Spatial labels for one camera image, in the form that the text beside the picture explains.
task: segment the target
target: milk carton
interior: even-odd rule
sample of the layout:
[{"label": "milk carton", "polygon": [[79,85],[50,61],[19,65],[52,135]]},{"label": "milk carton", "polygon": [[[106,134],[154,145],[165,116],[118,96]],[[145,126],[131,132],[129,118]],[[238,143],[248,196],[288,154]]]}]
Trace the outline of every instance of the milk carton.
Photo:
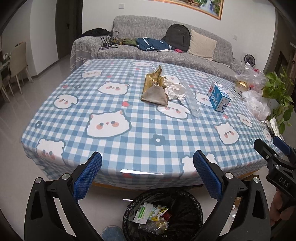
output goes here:
[{"label": "milk carton", "polygon": [[212,103],[214,110],[219,112],[224,112],[231,100],[223,86],[214,81],[207,95]]}]

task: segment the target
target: door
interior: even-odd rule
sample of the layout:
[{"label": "door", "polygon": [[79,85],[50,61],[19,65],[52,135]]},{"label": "door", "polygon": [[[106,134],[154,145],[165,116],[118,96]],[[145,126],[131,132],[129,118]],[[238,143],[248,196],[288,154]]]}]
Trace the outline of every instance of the door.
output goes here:
[{"label": "door", "polygon": [[83,0],[57,0],[56,41],[59,59],[71,53],[73,42],[81,35]]}]

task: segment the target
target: metal screw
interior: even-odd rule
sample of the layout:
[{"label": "metal screw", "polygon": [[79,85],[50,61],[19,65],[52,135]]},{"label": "metal screw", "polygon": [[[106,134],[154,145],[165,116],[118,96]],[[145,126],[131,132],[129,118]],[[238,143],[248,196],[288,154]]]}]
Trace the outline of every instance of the metal screw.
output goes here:
[{"label": "metal screw", "polygon": [[41,181],[42,179],[39,177],[39,178],[36,178],[35,183],[40,183]]},{"label": "metal screw", "polygon": [[258,177],[254,177],[253,180],[254,180],[254,182],[256,182],[256,183],[259,183],[259,182],[260,182],[260,179],[259,179]]},{"label": "metal screw", "polygon": [[65,173],[63,176],[62,176],[62,179],[63,180],[68,180],[70,177],[70,175],[68,173]]},{"label": "metal screw", "polygon": [[232,179],[232,178],[233,178],[233,175],[232,175],[230,172],[226,173],[225,176],[226,176],[228,179]]}]

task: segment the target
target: tile floor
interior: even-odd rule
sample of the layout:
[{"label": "tile floor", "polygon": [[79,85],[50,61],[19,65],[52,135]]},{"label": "tile floor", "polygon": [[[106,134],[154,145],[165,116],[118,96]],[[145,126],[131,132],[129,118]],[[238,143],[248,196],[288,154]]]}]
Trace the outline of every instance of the tile floor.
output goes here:
[{"label": "tile floor", "polygon": [[[35,78],[34,83],[27,82],[22,88],[23,95],[16,92],[14,97],[11,96],[11,103],[5,103],[0,109],[0,208],[22,238],[24,237],[26,206],[32,184],[37,177],[48,179],[35,163],[26,157],[20,137],[41,104],[69,76],[69,62],[70,58],[66,56],[41,76]],[[265,179],[266,167],[258,171],[258,174],[270,205],[275,194],[275,187]],[[205,188],[194,188],[190,190],[190,193],[201,203],[204,220],[206,220],[216,200],[210,198]],[[101,233],[108,225],[122,225],[122,216],[129,204],[129,201],[123,199],[134,199],[139,194],[139,191],[92,186],[85,199],[79,201],[79,205],[94,228]],[[66,230],[74,234],[59,200],[56,200],[56,203]]]}]

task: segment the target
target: waterfall painting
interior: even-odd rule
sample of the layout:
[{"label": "waterfall painting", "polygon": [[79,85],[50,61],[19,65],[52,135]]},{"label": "waterfall painting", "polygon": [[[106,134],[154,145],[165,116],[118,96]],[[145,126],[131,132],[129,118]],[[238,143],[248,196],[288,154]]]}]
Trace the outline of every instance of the waterfall painting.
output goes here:
[{"label": "waterfall painting", "polygon": [[224,0],[150,0],[178,4],[221,20]]}]

